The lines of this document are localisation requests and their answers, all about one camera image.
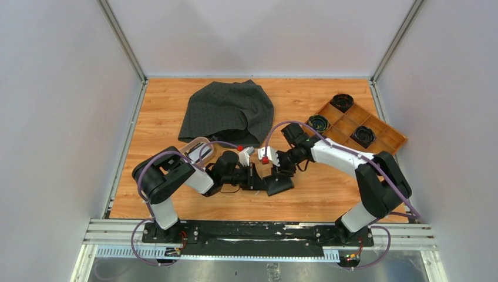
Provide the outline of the black leather card holder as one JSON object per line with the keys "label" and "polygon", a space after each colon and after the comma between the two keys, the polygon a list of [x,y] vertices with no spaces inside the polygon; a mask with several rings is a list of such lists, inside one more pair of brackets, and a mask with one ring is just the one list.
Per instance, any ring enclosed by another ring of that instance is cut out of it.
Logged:
{"label": "black leather card holder", "polygon": [[290,177],[287,176],[266,176],[263,181],[267,187],[268,196],[273,196],[294,188]]}

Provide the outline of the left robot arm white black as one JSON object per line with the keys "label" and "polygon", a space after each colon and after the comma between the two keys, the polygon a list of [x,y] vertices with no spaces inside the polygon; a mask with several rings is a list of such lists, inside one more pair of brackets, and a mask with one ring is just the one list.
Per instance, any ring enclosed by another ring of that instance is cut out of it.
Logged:
{"label": "left robot arm white black", "polygon": [[219,193],[230,184],[242,190],[266,191],[268,186],[259,177],[255,164],[244,165],[238,153],[225,151],[214,163],[201,168],[176,147],[171,146],[146,159],[132,171],[139,195],[146,202],[152,216],[154,231],[166,243],[172,243],[186,234],[174,209],[172,195],[182,186],[191,187],[205,197]]}

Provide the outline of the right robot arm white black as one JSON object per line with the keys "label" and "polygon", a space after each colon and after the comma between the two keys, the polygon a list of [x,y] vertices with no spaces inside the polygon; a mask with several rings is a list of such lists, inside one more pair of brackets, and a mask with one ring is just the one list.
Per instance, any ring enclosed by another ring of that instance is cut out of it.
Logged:
{"label": "right robot arm white black", "polygon": [[338,169],[357,182],[360,201],[335,221],[334,238],[339,243],[352,244],[363,228],[401,204],[409,205],[412,189],[392,154],[367,153],[340,145],[302,122],[290,120],[281,125],[290,149],[282,152],[265,143],[258,150],[261,163],[272,163],[276,173],[289,173],[301,162],[310,161]]}

